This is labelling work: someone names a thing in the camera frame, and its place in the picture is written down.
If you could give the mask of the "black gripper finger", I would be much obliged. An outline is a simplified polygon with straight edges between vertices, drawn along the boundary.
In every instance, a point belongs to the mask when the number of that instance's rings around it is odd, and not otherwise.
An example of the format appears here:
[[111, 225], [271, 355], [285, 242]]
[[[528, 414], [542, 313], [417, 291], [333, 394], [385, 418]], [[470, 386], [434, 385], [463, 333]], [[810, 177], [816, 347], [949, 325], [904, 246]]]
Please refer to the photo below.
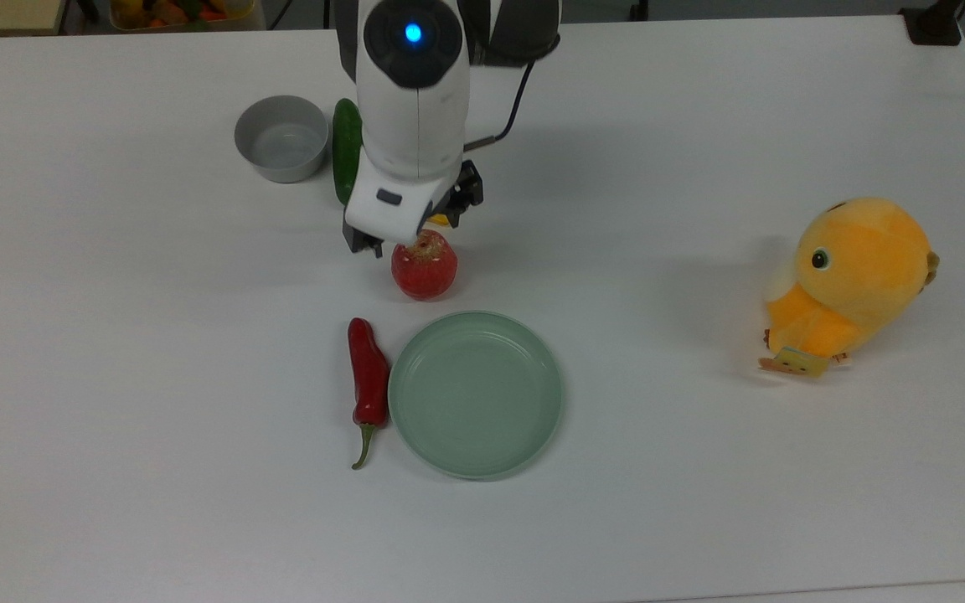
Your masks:
[[446, 199], [446, 219], [452, 228], [458, 228], [460, 218], [485, 198], [482, 176], [471, 160], [461, 163], [461, 171]]
[[349, 250], [356, 255], [364, 251], [372, 252], [375, 257], [383, 257], [384, 241], [374, 237], [363, 230], [353, 228], [352, 225], [343, 225], [343, 237]]

